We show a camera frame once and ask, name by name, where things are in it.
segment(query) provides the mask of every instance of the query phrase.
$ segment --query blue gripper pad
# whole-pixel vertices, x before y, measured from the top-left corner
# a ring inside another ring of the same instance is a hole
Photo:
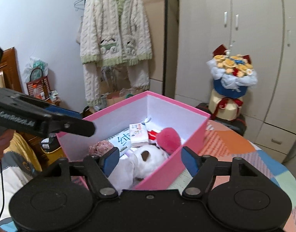
[[[106,175],[107,178],[110,176],[110,174],[118,164],[119,158],[120,151],[116,147],[109,150],[100,158],[100,166],[102,168],[104,175]]]
[[[69,117],[82,119],[82,116],[81,116],[80,113],[74,112],[74,111],[71,111],[71,110],[67,110],[67,109],[64,109],[64,108],[61,108],[61,107],[58,107],[58,106],[55,106],[55,105],[50,105],[49,107],[47,107],[45,109],[52,112],[52,113],[60,113],[60,114],[63,114],[63,115],[67,115]]]
[[[190,175],[194,177],[198,172],[196,158],[198,155],[188,147],[183,147],[181,150],[181,160],[184,166],[189,171]]]

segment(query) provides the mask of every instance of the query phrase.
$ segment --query person's hand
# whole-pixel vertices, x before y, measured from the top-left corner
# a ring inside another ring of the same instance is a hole
[[[6,130],[1,136],[0,136],[0,160],[3,158],[3,152],[4,150],[9,147],[10,141],[14,136],[14,130]]]

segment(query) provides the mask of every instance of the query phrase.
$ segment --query tissue package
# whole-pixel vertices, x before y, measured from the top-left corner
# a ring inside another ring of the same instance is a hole
[[[149,137],[145,123],[130,125],[130,142],[133,148],[149,145]]]

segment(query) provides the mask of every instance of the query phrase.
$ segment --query blue box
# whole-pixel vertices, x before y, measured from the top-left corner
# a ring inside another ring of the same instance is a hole
[[[217,93],[225,97],[237,99],[246,94],[248,86],[239,86],[238,89],[240,90],[240,92],[232,89],[225,89],[221,84],[221,79],[218,79],[214,80],[214,89],[217,91]]]

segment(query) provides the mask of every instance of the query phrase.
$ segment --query white knit cardigan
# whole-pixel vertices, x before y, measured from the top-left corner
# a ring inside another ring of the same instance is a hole
[[[83,64],[136,65],[152,58],[142,0],[86,0],[80,40]]]

